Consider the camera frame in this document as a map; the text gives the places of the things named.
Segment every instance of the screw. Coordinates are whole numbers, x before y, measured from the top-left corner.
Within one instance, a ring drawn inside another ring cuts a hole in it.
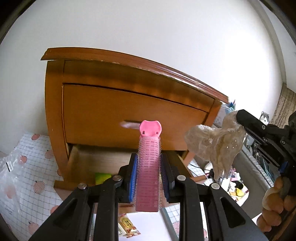
[[[177,179],[179,181],[185,181],[186,177],[184,175],[179,175],[179,176],[177,176]]]
[[[220,188],[220,185],[217,183],[212,183],[211,187],[215,190],[218,190]]]
[[[85,183],[79,183],[77,186],[80,190],[85,190],[87,188],[87,185]]]
[[[122,177],[121,177],[120,175],[115,175],[115,176],[113,176],[113,180],[114,180],[114,181],[117,181],[117,182],[120,181],[121,178],[122,178]]]

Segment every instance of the hand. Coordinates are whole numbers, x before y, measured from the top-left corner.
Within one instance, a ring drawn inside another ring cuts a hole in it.
[[[274,186],[267,190],[262,201],[262,214],[257,219],[257,226],[262,232],[271,231],[272,226],[279,226],[281,224],[280,213],[285,209],[291,211],[296,206],[296,197],[286,196],[282,200],[279,196],[279,191],[283,187],[283,180],[281,177],[277,178]]]

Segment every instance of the drawer front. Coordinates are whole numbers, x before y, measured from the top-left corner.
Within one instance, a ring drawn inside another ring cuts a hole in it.
[[[155,96],[209,112],[214,98],[161,74],[100,61],[65,61],[63,82]]]
[[[184,134],[203,123],[207,112],[163,99],[126,91],[65,84],[63,119],[67,143],[135,148],[139,130],[122,121],[158,120],[163,150],[186,150]]]

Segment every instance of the crumpled plastic bag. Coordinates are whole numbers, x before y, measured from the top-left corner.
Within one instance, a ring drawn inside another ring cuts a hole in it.
[[[228,175],[235,156],[242,149],[246,131],[237,123],[236,114],[237,111],[227,114],[222,128],[213,129],[198,125],[185,134],[188,150],[212,163],[215,180],[218,180],[223,172]]]
[[[14,210],[18,213],[20,209],[20,175],[24,163],[21,154],[12,151],[8,156],[0,159],[0,198],[13,203]]]

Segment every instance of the black cable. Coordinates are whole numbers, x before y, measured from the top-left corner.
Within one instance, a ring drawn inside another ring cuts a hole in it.
[[[190,169],[189,169],[189,171],[191,171]],[[195,176],[197,176],[198,177],[198,175],[194,172],[194,171],[191,171]]]
[[[191,165],[191,166],[193,166],[193,167],[196,167],[196,168],[199,168],[199,169],[201,169],[201,170],[206,170],[206,171],[211,171],[211,170],[208,170],[208,169],[202,169],[201,167],[197,167],[197,166],[195,166],[195,165],[192,165],[191,163],[189,163],[189,165]]]

